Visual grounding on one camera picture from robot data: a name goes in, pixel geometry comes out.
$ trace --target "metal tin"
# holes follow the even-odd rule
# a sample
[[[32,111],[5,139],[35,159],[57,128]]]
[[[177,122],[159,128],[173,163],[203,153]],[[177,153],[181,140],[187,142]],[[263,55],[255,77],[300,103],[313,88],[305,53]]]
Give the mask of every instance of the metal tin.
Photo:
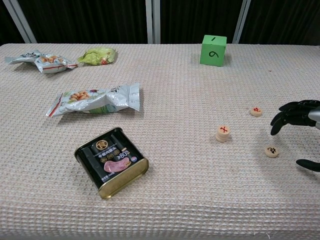
[[[74,156],[96,185],[102,199],[109,199],[141,177],[149,162],[123,133],[113,128],[78,147]]]

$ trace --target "green snack bag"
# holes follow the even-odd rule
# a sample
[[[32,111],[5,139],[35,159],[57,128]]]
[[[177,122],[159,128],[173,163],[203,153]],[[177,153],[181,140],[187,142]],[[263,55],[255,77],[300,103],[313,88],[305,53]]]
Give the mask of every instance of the green snack bag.
[[[88,49],[85,54],[78,58],[80,63],[90,65],[106,65],[115,60],[116,50],[108,47],[94,47]]]

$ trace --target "black curtain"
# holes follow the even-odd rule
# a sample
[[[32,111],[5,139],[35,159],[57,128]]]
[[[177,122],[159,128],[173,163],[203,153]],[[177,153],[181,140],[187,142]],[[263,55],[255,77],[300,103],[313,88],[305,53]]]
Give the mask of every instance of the black curtain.
[[[239,43],[320,44],[320,0],[252,0]]]
[[[161,0],[161,43],[199,44],[204,35],[232,43],[241,0]]]
[[[38,43],[148,42],[145,0],[18,0]]]
[[[0,1],[0,22],[2,24],[0,46],[3,44],[25,43],[3,1]]]

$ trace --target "table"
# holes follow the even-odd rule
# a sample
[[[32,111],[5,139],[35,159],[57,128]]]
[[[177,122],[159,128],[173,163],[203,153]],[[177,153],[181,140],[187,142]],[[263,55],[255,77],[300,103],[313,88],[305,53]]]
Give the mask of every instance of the table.
[[[319,100],[318,46],[228,44],[223,67],[199,64],[200,44],[6,44],[0,53],[76,60],[96,46],[115,48],[116,61],[57,74],[0,63],[0,239],[320,236],[320,174],[295,163],[319,161],[320,132],[287,125],[270,135],[280,106]],[[58,93],[133,83],[140,112],[45,116]],[[225,143],[215,140],[221,124],[231,129]],[[114,127],[149,170],[102,200],[73,154]]]

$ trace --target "green cube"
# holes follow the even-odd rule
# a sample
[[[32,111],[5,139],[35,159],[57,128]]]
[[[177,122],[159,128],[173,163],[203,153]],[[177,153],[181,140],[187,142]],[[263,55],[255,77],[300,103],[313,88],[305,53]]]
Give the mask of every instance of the green cube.
[[[226,46],[226,36],[204,35],[200,64],[221,67],[224,64]]]

